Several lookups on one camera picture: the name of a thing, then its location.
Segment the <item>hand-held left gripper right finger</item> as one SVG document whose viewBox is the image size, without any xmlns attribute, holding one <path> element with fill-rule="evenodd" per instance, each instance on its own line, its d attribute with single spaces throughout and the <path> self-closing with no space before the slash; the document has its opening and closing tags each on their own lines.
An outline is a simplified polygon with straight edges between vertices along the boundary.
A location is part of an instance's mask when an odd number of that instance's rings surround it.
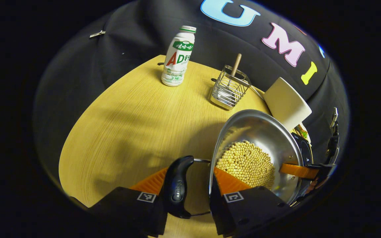
<svg viewBox="0 0 381 238">
<path fill-rule="evenodd" d="M 217 167 L 212 179 L 211 214 L 218 235 L 224 238 L 255 237 L 292 211 L 266 187 L 251 188 Z"/>
</svg>

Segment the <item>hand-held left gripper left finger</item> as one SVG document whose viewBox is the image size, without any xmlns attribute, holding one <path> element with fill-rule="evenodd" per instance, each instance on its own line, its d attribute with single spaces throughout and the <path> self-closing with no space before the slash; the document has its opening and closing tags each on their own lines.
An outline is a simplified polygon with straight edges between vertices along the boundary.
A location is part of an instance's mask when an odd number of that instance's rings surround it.
<svg viewBox="0 0 381 238">
<path fill-rule="evenodd" d="M 136 238 L 157 238 L 164 234 L 167 222 L 160 197 L 166 172 L 167 168 L 163 168 L 130 188 L 119 186 L 92 206 L 73 200 L 109 227 Z"/>
</svg>

